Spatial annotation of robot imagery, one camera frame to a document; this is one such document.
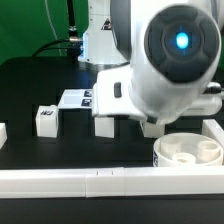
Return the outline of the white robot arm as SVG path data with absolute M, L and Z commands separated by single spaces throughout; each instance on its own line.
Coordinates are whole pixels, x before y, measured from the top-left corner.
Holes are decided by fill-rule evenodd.
M 130 0 L 129 64 L 98 73 L 92 115 L 156 125 L 214 114 L 196 105 L 221 54 L 222 0 Z

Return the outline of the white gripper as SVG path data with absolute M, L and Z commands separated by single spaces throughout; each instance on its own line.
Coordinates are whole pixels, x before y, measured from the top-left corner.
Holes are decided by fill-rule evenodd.
M 137 121 L 153 121 L 146 112 L 153 70 L 134 70 L 130 65 L 100 71 L 92 93 L 92 116 L 127 116 Z

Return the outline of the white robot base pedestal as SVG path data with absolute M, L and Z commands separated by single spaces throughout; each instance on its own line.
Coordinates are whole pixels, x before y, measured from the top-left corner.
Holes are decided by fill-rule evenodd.
M 110 0 L 88 0 L 89 25 L 82 39 L 80 62 L 93 65 L 119 65 L 127 60 L 115 46 L 111 18 Z

